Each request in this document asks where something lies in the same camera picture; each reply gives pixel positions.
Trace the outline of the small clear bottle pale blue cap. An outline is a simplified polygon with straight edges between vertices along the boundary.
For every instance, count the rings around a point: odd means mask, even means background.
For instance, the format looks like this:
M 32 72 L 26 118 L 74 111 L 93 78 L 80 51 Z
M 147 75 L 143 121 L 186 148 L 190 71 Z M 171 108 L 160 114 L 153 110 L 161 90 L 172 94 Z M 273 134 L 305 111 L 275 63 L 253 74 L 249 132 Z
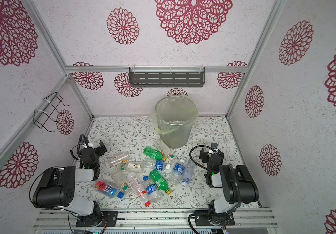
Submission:
M 181 185 L 187 186 L 190 183 L 192 176 L 194 174 L 195 166 L 196 164 L 192 160 L 188 160 L 187 164 L 185 165 Z

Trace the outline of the blue pink Fiji bottle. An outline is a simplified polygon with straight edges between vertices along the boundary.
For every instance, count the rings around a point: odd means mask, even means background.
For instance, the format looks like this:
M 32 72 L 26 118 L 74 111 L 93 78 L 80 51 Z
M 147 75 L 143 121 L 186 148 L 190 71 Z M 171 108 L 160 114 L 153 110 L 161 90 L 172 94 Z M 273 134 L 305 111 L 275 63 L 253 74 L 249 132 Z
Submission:
M 94 188 L 97 192 L 110 197 L 110 198 L 119 198 L 122 199 L 124 197 L 124 193 L 121 192 L 116 186 L 106 181 L 96 181 L 94 183 Z

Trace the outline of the clear bottle blue label white cap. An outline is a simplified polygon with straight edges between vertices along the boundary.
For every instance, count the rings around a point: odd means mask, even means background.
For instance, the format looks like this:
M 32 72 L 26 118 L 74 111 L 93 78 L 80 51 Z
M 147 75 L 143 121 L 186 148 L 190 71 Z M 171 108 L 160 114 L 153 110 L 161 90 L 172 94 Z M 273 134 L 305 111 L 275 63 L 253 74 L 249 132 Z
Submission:
M 185 161 L 183 159 L 176 160 L 173 163 L 172 173 L 169 178 L 170 185 L 178 185 L 182 181 L 182 177 L 185 171 Z

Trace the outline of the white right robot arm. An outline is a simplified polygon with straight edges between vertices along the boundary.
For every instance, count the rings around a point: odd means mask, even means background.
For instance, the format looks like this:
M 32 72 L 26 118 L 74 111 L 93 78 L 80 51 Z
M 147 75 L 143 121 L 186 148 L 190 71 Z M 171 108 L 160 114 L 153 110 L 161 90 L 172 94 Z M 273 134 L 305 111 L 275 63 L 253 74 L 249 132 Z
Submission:
M 206 185 L 220 188 L 223 194 L 209 205 L 210 214 L 232 213 L 242 204 L 259 200 L 259 190 L 245 165 L 223 164 L 225 154 L 216 143 L 210 147 L 202 146 L 199 159 L 206 164 Z

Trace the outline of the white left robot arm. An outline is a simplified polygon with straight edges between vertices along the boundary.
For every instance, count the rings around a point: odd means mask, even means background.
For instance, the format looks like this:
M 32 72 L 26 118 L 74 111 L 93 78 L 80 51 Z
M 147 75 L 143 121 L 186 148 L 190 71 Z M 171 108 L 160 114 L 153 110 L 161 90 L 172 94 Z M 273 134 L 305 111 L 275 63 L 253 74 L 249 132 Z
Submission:
M 34 194 L 29 195 L 30 202 L 36 208 L 64 210 L 76 216 L 80 224 L 97 227 L 107 224 L 96 201 L 87 200 L 75 192 L 75 184 L 96 181 L 100 175 L 99 158 L 107 152 L 101 141 L 97 148 L 87 143 L 78 151 L 80 168 L 75 166 L 51 167 L 40 176 Z

